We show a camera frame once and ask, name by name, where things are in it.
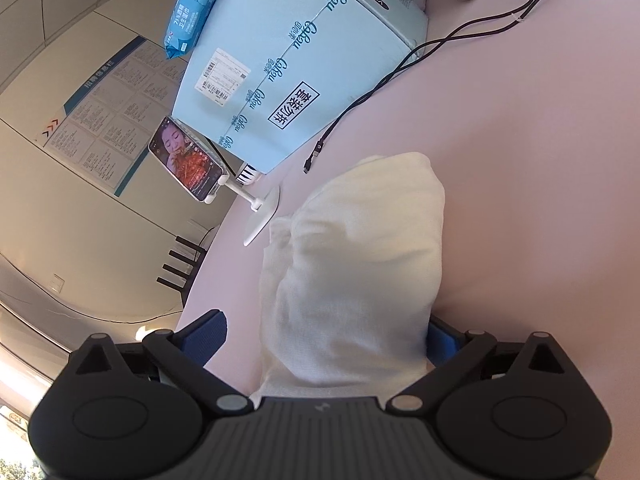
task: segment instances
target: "pink table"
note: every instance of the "pink table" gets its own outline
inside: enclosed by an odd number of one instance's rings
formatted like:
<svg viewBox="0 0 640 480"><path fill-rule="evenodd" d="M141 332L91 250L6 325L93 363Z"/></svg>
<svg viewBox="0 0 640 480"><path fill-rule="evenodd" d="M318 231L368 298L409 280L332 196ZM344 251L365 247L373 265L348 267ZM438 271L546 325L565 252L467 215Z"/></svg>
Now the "pink table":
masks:
<svg viewBox="0 0 640 480"><path fill-rule="evenodd" d="M430 37L526 0L429 0ZM451 43L348 115L308 175L309 142L253 186L277 215L369 155L427 154L447 193L434 311L522 340L548 330L614 423L603 479L640 470L640 0L544 0L518 27ZM237 200L180 320L228 318L207 368L245 393L260 377L263 232L242 246Z"/></svg>

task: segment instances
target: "white cloth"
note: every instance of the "white cloth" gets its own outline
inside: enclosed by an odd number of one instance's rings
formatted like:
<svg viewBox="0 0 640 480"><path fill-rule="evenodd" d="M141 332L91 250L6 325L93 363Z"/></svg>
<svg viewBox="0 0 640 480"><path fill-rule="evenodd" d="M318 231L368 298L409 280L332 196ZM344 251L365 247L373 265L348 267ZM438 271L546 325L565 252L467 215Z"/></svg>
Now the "white cloth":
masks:
<svg viewBox="0 0 640 480"><path fill-rule="evenodd" d="M256 405L263 396L384 404L426 373L443 211L429 159L405 153L363 160L271 221Z"/></svg>

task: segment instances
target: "phone stand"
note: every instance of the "phone stand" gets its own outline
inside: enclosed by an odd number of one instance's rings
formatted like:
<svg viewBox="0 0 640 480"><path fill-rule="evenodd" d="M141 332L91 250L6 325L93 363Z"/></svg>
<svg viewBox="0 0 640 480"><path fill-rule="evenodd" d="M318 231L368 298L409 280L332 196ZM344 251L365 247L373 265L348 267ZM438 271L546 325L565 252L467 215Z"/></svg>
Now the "phone stand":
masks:
<svg viewBox="0 0 640 480"><path fill-rule="evenodd" d="M234 180L229 180L228 175L221 176L218 179L218 185L227 186L231 191L251 204L251 209L254 214L249 217L246 229L244 230L244 241L242 242L244 246L247 247L247 245L254 241L254 238L257 237L276 213L278 202L280 202L280 187L276 186L271 189L264 198L257 198L238 186ZM214 197L215 195L209 195L204 199L204 202L210 204L213 202Z"/></svg>

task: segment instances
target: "bulletin board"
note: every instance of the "bulletin board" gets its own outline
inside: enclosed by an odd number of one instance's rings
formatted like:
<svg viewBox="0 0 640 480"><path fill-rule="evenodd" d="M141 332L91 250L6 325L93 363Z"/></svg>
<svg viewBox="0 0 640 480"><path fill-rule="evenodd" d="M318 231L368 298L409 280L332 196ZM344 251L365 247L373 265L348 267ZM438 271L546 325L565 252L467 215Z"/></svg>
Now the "bulletin board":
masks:
<svg viewBox="0 0 640 480"><path fill-rule="evenodd" d="M37 135L62 164L120 196L174 108L187 68L141 36L108 59Z"/></svg>

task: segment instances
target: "light blue box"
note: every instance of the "light blue box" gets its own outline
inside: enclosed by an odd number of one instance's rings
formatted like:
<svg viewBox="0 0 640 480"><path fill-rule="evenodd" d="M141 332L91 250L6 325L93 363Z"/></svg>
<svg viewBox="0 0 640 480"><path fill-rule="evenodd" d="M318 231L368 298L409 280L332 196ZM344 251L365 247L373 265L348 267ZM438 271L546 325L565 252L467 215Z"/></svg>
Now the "light blue box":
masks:
<svg viewBox="0 0 640 480"><path fill-rule="evenodd" d="M391 72L426 29L411 0L217 0L174 118L267 173Z"/></svg>

